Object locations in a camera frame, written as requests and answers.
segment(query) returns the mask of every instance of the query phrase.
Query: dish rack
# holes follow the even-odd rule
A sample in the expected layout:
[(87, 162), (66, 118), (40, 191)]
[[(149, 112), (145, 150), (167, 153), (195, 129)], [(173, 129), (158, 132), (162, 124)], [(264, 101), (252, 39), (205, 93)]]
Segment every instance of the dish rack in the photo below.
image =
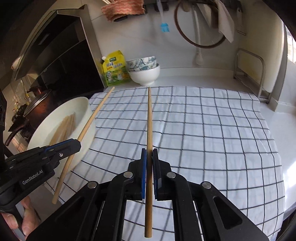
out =
[[(260, 78), (259, 83), (238, 67), (238, 55), (239, 55), (240, 51), (250, 54), (250, 55), (254, 56), (255, 58), (258, 58), (261, 61), (262, 73), (261, 73), (261, 78)], [(233, 78), (239, 79), (246, 87), (248, 87), (254, 93), (254, 95), (257, 96), (257, 98), (260, 101), (266, 102), (268, 104), (270, 102), (271, 93), (268, 93), (263, 88), (263, 79), (265, 77), (265, 72), (266, 72), (266, 66), (265, 66), (264, 59), (262, 57), (260, 57), (257, 54), (254, 54), (248, 50), (245, 50), (243, 48), (237, 49), (237, 52), (235, 55), (235, 66), (234, 66)]]

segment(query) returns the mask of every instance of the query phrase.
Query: white cloth with black grid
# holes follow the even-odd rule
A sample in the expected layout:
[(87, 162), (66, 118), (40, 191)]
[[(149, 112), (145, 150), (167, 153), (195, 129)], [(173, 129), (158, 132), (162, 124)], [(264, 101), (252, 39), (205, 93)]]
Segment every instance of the white cloth with black grid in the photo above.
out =
[[(154, 87), (153, 146), (188, 181), (211, 182), (271, 239), (281, 228), (281, 159), (255, 95), (194, 87)], [(147, 88), (115, 91), (99, 111), (95, 139), (60, 193), (67, 201), (88, 181), (110, 181), (141, 156), (147, 141)], [(92, 110), (106, 93), (94, 94)], [(45, 185), (53, 191), (56, 179)], [(171, 202), (153, 202), (153, 238), (174, 240)], [(145, 207), (128, 201), (123, 240), (144, 240)]]

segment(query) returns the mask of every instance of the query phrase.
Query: chopstick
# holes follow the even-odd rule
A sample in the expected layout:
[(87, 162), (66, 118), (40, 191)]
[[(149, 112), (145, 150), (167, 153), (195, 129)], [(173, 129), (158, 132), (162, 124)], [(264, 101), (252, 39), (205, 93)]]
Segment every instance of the chopstick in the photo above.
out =
[(69, 115), (69, 118), (68, 118), (68, 120), (66, 122), (66, 126), (63, 129), (62, 134), (61, 134), (59, 140), (57, 141), (57, 143), (67, 140), (68, 137), (70, 136), (69, 133), (71, 131), (70, 129), (72, 129), (73, 116), (74, 116), (74, 114)]
[(54, 144), (57, 144), (59, 142), (59, 139), (61, 138), (61, 134), (63, 132), (63, 130), (65, 129), (66, 127), (66, 124), (67, 124), (67, 121), (70, 117), (69, 116), (66, 116), (61, 124), (59, 125), (59, 127), (57, 128), (56, 132), (54, 133), (49, 145), (52, 146)]
[[(90, 116), (89, 120), (87, 121), (87, 123), (85, 124), (85, 126), (83, 127), (80, 135), (78, 136), (77, 140), (78, 141), (82, 141), (84, 135), (86, 134), (88, 128), (90, 127), (91, 123), (93, 122), (93, 120), (95, 119), (97, 113), (99, 112), (99, 110), (101, 109), (101, 107), (103, 106), (103, 104), (105, 103), (105, 101), (108, 99), (109, 95), (111, 94), (111, 92), (114, 90), (115, 87), (112, 87), (112, 89), (106, 94), (106, 96), (102, 99), (102, 101), (100, 102), (100, 104), (97, 106), (97, 108), (95, 109), (95, 111), (92, 113), (92, 115)], [(65, 163), (65, 166), (63, 168), (63, 171), (61, 173), (61, 176), (59, 177), (59, 181), (57, 183), (57, 187), (56, 190), (54, 192), (54, 197), (52, 199), (52, 203), (53, 204), (57, 204), (57, 200), (59, 198), (59, 193), (61, 191), (62, 188), (62, 184), (64, 182), (65, 176), (68, 172), (68, 169), (71, 165), (71, 162), (73, 160), (75, 154), (70, 155)]]
[(151, 88), (148, 88), (148, 117), (147, 117), (147, 168), (146, 168), (146, 199), (145, 199), (145, 238), (152, 237), (152, 104)]

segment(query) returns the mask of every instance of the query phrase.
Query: blue brush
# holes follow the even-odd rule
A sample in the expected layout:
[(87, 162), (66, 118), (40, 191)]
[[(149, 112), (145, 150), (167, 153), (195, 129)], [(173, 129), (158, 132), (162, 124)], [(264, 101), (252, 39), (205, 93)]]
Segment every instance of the blue brush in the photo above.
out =
[(164, 16), (163, 16), (163, 6), (161, 4), (161, 1), (160, 0), (157, 0), (156, 1), (157, 3), (157, 7), (158, 7), (158, 10), (159, 10), (159, 13), (160, 13), (160, 18), (161, 18), (161, 31), (162, 32), (169, 32), (169, 28), (168, 28), (168, 24), (165, 22), (165, 19), (164, 19)]

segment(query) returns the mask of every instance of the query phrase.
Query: pot lid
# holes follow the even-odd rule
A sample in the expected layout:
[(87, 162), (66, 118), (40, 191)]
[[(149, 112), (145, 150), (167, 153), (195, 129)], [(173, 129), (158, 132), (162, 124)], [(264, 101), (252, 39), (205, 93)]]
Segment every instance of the pot lid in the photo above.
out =
[(41, 101), (43, 101), (51, 92), (51, 90), (43, 91), (40, 95), (36, 96), (35, 99), (28, 105), (24, 112), (24, 117), (26, 117)]

